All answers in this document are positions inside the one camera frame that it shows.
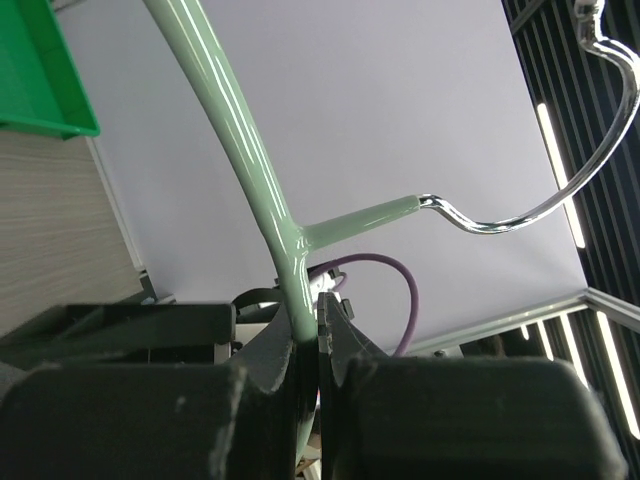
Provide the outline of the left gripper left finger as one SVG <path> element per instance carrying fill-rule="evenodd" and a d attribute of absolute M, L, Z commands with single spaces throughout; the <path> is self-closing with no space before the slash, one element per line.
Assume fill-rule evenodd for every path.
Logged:
<path fill-rule="evenodd" d="M 295 344 L 284 308 L 226 360 L 230 304 L 70 305 L 1 340 L 5 479 L 291 479 Z"/>

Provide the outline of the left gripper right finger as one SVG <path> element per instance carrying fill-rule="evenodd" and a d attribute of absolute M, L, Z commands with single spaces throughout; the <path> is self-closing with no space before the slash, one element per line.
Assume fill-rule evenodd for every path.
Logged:
<path fill-rule="evenodd" d="M 595 394 L 565 362 L 392 357 L 318 301 L 326 479 L 624 479 Z"/>

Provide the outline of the mint green hanger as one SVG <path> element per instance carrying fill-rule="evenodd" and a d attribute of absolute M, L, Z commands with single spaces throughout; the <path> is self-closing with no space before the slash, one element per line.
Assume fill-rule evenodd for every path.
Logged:
<path fill-rule="evenodd" d="M 148 1 L 145 4 L 185 73 L 239 180 L 276 267 L 298 342 L 317 336 L 312 315 L 306 258 L 341 240 L 359 235 L 419 210 L 433 210 L 455 227 L 477 235 L 524 228 L 552 213 L 580 191 L 606 164 L 630 128 L 639 108 L 639 57 L 603 35 L 602 1 L 578 1 L 574 12 L 580 46 L 616 66 L 622 77 L 617 113 L 601 144 L 568 184 L 530 211 L 514 218 L 477 222 L 447 200 L 410 195 L 316 225 L 292 218 L 277 176 L 232 68 L 198 1 Z"/>

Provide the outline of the green plastic tray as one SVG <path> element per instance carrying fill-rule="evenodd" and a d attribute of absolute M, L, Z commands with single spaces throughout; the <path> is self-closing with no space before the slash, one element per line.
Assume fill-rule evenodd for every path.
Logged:
<path fill-rule="evenodd" d="M 49 1 L 1 2 L 1 129 L 62 140 L 100 135 Z"/>

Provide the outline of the aluminium frame post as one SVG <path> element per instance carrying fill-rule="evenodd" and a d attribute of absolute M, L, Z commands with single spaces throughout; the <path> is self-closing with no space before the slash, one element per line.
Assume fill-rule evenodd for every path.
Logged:
<path fill-rule="evenodd" d="M 470 326 L 456 327 L 433 338 L 415 342 L 409 347 L 406 355 L 427 356 L 438 350 L 585 309 L 601 311 L 614 322 L 635 332 L 639 331 L 639 307 L 637 305 L 589 287 L 503 315 L 475 321 Z"/>

